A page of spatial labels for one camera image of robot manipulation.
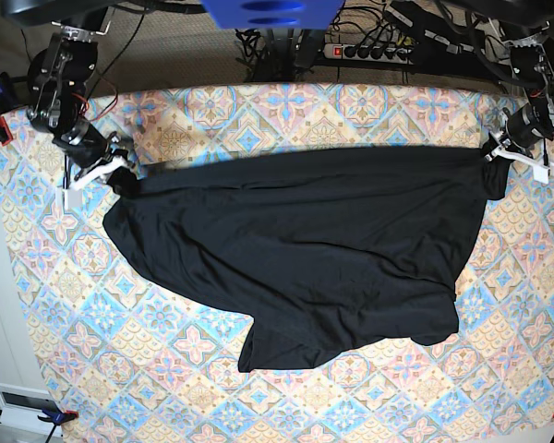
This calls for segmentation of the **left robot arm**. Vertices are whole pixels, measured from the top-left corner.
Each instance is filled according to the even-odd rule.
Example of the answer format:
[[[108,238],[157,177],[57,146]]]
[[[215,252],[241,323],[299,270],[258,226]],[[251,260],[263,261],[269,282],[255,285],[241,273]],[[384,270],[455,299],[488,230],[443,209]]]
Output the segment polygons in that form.
[[[527,104],[506,113],[504,124],[488,135],[483,145],[485,160],[498,158],[521,162],[532,168],[534,179],[549,183],[554,164],[547,150],[533,158],[531,149],[554,138],[554,1],[453,1],[464,11],[465,27],[479,62],[497,80],[524,91]],[[509,56],[510,74],[490,62],[478,41],[473,18],[497,27],[498,39]]]

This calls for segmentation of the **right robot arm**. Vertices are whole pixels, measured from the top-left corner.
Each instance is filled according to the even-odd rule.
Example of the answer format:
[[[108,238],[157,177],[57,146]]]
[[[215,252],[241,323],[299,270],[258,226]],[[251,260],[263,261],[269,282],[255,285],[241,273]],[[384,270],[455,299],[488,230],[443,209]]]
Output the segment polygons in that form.
[[[66,209],[82,203],[83,189],[93,182],[109,186],[118,196],[139,192],[135,163],[116,133],[103,136],[87,118],[87,82],[95,71],[96,37],[113,1],[2,1],[3,18],[23,27],[53,22],[57,30],[28,72],[31,126],[52,137],[64,154],[59,190]]]

